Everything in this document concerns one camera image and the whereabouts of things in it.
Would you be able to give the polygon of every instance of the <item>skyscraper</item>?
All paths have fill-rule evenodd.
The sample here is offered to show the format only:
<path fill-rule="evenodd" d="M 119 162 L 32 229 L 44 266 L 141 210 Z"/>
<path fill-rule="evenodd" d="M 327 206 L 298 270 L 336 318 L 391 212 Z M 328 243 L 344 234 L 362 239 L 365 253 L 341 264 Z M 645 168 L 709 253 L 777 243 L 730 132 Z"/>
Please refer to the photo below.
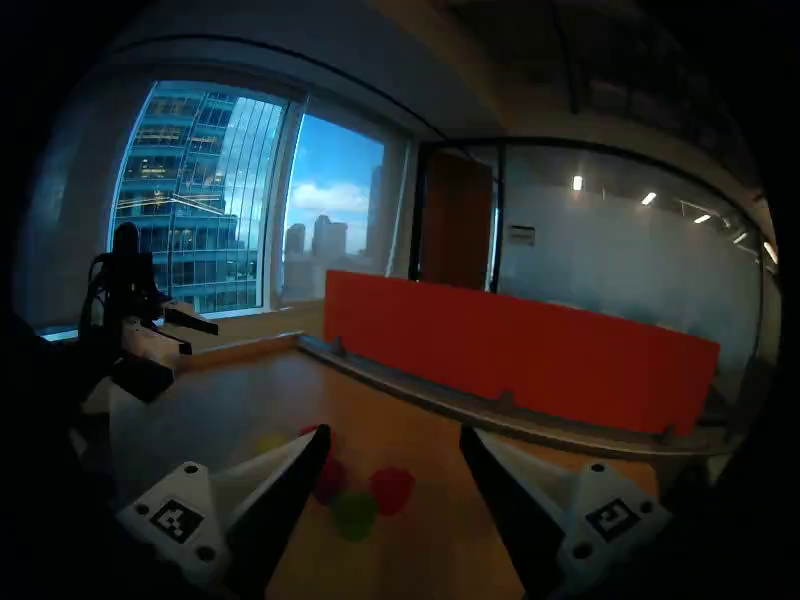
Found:
<path fill-rule="evenodd" d="M 332 261 L 347 252 L 347 223 L 332 223 L 328 215 L 320 215 L 314 222 L 311 253 L 324 261 Z"/>
<path fill-rule="evenodd" d="M 377 166 L 372 171 L 372 182 L 369 188 L 369 208 L 367 209 L 367 246 L 365 254 L 370 257 L 375 264 L 382 264 L 380 239 L 384 231 L 382 217 L 388 212 L 381 202 L 381 175 L 383 166 Z"/>
<path fill-rule="evenodd" d="M 306 246 L 306 226 L 295 223 L 286 230 L 286 254 L 303 254 Z"/>
<path fill-rule="evenodd" d="M 140 118 L 113 227 L 132 222 L 156 285 L 199 312 L 256 305 L 258 239 L 282 106 L 159 82 Z"/>

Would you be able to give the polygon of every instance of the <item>desk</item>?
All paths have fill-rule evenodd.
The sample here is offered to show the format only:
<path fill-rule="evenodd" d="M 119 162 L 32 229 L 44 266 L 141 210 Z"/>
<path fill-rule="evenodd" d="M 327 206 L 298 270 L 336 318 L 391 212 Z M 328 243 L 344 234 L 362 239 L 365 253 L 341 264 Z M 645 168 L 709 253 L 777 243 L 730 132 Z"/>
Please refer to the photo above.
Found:
<path fill-rule="evenodd" d="M 158 402 L 112 399 L 120 489 L 131 499 L 185 460 L 222 469 L 258 453 L 259 440 L 328 423 L 349 490 L 376 469 L 408 470 L 405 510 L 378 516 L 361 542 L 342 539 L 310 498 L 267 598 L 497 598 L 523 589 L 458 448 L 460 423 L 412 405 L 302 353 L 294 336 L 188 357 Z M 514 444 L 568 469 L 590 456 Z M 643 462 L 607 461 L 657 495 Z"/>

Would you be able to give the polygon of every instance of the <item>blue sky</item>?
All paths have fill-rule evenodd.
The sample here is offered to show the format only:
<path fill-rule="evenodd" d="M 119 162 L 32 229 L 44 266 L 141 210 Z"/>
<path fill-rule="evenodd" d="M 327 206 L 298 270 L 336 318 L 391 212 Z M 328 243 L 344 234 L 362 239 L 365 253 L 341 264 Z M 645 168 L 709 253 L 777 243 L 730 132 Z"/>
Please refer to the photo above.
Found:
<path fill-rule="evenodd" d="M 306 226 L 311 248 L 314 221 L 328 215 L 347 223 L 347 252 L 366 246 L 372 172 L 383 163 L 383 145 L 349 129 L 306 115 L 292 171 L 286 227 Z"/>

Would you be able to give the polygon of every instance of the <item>glass wall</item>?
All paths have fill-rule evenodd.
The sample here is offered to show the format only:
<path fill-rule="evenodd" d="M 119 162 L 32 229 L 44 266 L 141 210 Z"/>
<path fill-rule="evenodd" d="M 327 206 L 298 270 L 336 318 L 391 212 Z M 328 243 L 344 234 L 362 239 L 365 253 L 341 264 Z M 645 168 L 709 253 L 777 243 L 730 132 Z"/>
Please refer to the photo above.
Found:
<path fill-rule="evenodd" d="M 159 290 L 198 312 L 262 304 L 266 196 L 287 106 L 247 90 L 165 81 L 143 111 L 112 226 L 134 223 Z"/>
<path fill-rule="evenodd" d="M 741 377 L 759 326 L 760 241 L 732 206 L 660 169 L 571 149 L 509 146 L 505 182 L 499 293 L 714 340 L 718 376 Z"/>

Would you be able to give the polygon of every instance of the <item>glass skyscraper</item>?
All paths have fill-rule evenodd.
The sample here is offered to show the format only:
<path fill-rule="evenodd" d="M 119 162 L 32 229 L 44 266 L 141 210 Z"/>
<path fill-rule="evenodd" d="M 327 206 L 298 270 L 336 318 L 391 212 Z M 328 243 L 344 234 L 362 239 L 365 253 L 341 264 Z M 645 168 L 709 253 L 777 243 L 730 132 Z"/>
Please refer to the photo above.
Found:
<path fill-rule="evenodd" d="M 266 196 L 286 103 L 231 91 L 156 84 L 118 183 L 113 228 L 134 223 L 159 290 L 198 312 L 262 303 Z"/>

